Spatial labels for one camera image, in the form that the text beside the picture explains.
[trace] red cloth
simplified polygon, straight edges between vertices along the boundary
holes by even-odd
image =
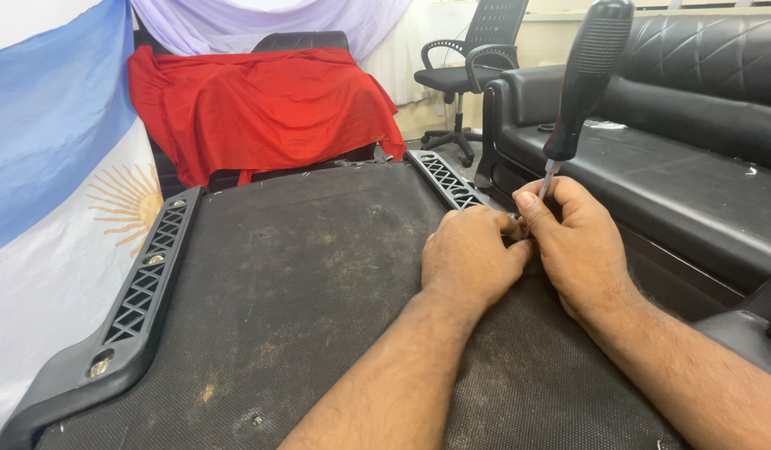
[[[243,55],[154,55],[127,61],[130,99],[187,187],[219,169],[300,168],[371,142],[401,159],[397,112],[347,50],[321,47]]]

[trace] sofa backrest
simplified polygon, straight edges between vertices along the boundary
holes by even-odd
[[[639,17],[600,115],[771,169],[771,15]]]

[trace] lavender fabric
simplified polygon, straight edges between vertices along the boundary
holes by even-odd
[[[342,30],[362,60],[400,21],[411,0],[301,0],[276,10],[230,0],[131,0],[150,34],[174,55],[249,53],[271,33]]]

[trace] sun emblem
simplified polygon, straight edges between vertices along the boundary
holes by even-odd
[[[86,194],[94,200],[108,203],[119,209],[111,209],[105,206],[92,206],[88,209],[103,210],[115,217],[97,217],[94,220],[100,222],[123,222],[127,225],[121,228],[112,228],[105,230],[104,234],[109,233],[128,233],[135,230],[130,236],[127,236],[122,241],[116,243],[116,247],[131,242],[141,236],[146,236],[150,232],[152,225],[155,223],[157,213],[160,211],[160,207],[163,206],[163,195],[160,193],[160,184],[157,182],[157,176],[155,174],[155,167],[150,164],[150,177],[147,178],[144,175],[143,170],[136,165],[135,169],[143,181],[139,181],[138,178],[132,173],[132,170],[127,166],[122,166],[125,169],[125,174],[122,174],[115,166],[111,166],[116,175],[121,179],[119,181],[108,170],[102,170],[105,172],[111,182],[105,181],[99,178],[99,175],[94,175],[94,178],[98,179],[103,186],[96,184],[90,184],[91,188],[99,190],[102,195],[109,197],[109,199],[103,199],[96,197],[95,195]],[[141,246],[144,245],[143,241],[130,251],[130,258],[136,255],[140,251]]]

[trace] black screwdriver handle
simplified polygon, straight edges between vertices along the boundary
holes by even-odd
[[[597,0],[574,37],[546,157],[568,161],[577,153],[585,118],[608,86],[630,36],[635,6],[629,0]]]

